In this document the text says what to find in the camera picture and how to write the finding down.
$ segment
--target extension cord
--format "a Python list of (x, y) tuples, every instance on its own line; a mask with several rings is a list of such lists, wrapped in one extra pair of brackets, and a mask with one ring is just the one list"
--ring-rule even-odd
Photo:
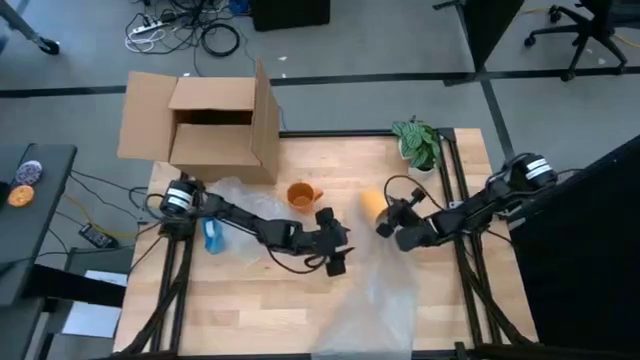
[(140, 35), (151, 30), (155, 30), (157, 28), (161, 28), (163, 26), (169, 25), (168, 23), (164, 23), (160, 20), (151, 21), (149, 26), (139, 26), (131, 31), (131, 35)]

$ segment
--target orange sticker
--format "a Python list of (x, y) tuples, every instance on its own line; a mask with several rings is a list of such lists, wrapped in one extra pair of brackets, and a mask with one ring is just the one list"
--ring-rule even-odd
[(20, 185), (11, 190), (9, 194), (9, 205), (15, 207), (23, 207), (33, 200), (35, 190), (29, 185)]

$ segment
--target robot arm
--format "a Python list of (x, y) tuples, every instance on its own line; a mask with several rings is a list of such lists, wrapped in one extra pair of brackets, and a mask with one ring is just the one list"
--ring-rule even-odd
[(384, 237), (395, 232), (402, 251), (418, 246), (439, 246), (460, 233), (486, 229), (494, 213), (517, 207), (555, 186), (557, 180), (556, 172), (544, 157), (521, 154), (490, 176), (482, 191), (455, 208), (421, 218), (412, 209), (425, 197), (420, 189), (413, 191), (411, 201), (391, 199), (387, 222), (380, 224), (377, 232)]
[(329, 276), (346, 272), (345, 256), (352, 250), (337, 250), (347, 244), (349, 229), (334, 218), (331, 208), (316, 213), (320, 229), (306, 232), (297, 221), (262, 219), (219, 195), (204, 191), (200, 182), (174, 180), (167, 188), (160, 211), (164, 215), (161, 219), (163, 225), (184, 222), (185, 219), (215, 218), (255, 236), (270, 252), (324, 258), (328, 260), (325, 265)]

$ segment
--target cardboard box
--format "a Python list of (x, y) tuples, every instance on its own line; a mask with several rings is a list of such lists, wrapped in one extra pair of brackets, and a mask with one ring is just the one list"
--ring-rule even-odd
[(255, 78), (129, 73), (118, 157), (166, 161), (205, 182), (275, 184), (278, 104), (260, 61)]

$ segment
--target orange cup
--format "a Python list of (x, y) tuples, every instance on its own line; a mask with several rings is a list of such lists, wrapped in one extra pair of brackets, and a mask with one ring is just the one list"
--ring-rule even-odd
[(311, 185), (303, 182), (289, 186), (287, 190), (287, 201), (289, 206), (303, 214), (308, 214), (313, 210), (313, 204), (322, 197), (324, 192), (314, 189)]

